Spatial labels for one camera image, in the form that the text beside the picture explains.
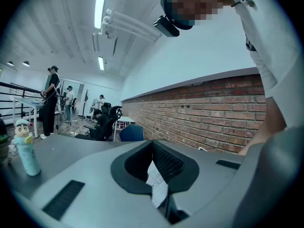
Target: railing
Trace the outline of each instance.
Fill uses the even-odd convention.
[[[17,85],[17,84],[14,84],[14,83],[11,83],[11,85],[23,87],[23,86],[21,86],[21,85]],[[10,88],[10,89],[9,89],[9,92],[12,93],[12,94],[14,94],[14,95],[22,95],[22,94],[23,94],[23,91],[22,91],[22,90],[20,90],[20,89],[15,89],[15,88]],[[28,91],[26,91],[25,94],[24,94],[24,96],[31,96],[31,95],[32,95],[31,92],[28,92]]]
[[[3,82],[0,82],[0,86],[9,88],[9,93],[0,92],[0,95],[17,95],[17,96],[22,96],[23,98],[31,97],[31,98],[41,98],[42,99],[42,97],[31,96],[31,93],[40,94],[40,91],[35,90],[35,89],[23,87],[23,86],[16,85],[13,83],[6,84]],[[0,102],[12,102],[13,103],[13,101],[9,101],[9,100],[0,100]],[[15,109],[21,109],[21,113],[17,113],[15,115],[21,115],[21,118],[24,117],[23,109],[25,109],[25,108],[29,108],[29,107],[23,107],[23,104],[21,104],[21,107],[15,107]],[[0,110],[10,110],[10,109],[13,109],[13,107],[0,108]],[[4,117],[4,116],[12,116],[12,115],[13,114],[6,114],[6,115],[1,115],[1,116]]]

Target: desk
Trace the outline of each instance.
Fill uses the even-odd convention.
[[[36,157],[41,167],[40,174],[28,176],[19,156],[2,170],[11,188],[30,199],[43,183],[83,157],[128,143],[130,142],[89,141],[53,134],[34,144]]]
[[[31,110],[32,108],[34,109],[34,130],[35,130],[35,137],[38,138],[38,133],[37,133],[37,109],[43,108],[43,104],[34,104],[32,103],[33,98],[22,98],[22,97],[17,97],[14,96],[14,102],[13,102],[13,123],[15,125],[16,120],[15,120],[15,103],[16,101],[29,106],[29,111],[28,111],[28,121],[31,121]]]
[[[117,128],[117,122],[125,122],[125,123],[134,123],[135,121],[132,120],[130,117],[127,116],[122,116],[115,122],[115,127],[114,127],[114,141],[115,141],[115,136],[116,136],[116,130],[121,130],[121,128]]]

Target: person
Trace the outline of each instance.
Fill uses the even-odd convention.
[[[59,76],[57,74],[58,68],[52,66],[48,68],[51,75],[51,79],[46,91],[42,93],[45,97],[43,104],[43,134],[40,135],[42,139],[50,136],[54,133],[54,121],[55,121],[55,107],[57,104],[57,86],[59,84]]]
[[[106,122],[109,120],[107,113],[102,113],[101,110],[95,111],[95,119],[97,119],[97,124],[94,128],[96,128],[94,131],[90,130],[90,137],[97,138],[98,134],[106,124]]]
[[[104,103],[105,103],[104,95],[100,95],[99,99],[94,99],[93,100],[93,102],[92,102],[93,114],[92,114],[92,117],[91,117],[92,122],[97,122],[96,119],[95,119],[95,111],[100,110],[101,106],[104,105]]]
[[[70,123],[71,122],[71,106],[72,106],[72,101],[74,99],[74,92],[73,92],[73,87],[69,85],[69,87],[67,88],[68,93],[66,95],[66,120],[65,123]]]
[[[239,153],[265,143],[285,127],[303,125],[303,48],[288,17],[275,0],[167,0],[168,19],[178,28],[209,19],[223,6],[240,16],[246,47],[261,75],[266,117],[255,136]]]

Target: light blue bottle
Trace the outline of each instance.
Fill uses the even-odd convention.
[[[30,122],[19,119],[16,121],[14,142],[26,173],[30,176],[39,174],[40,167],[33,148],[33,135],[29,132]]]

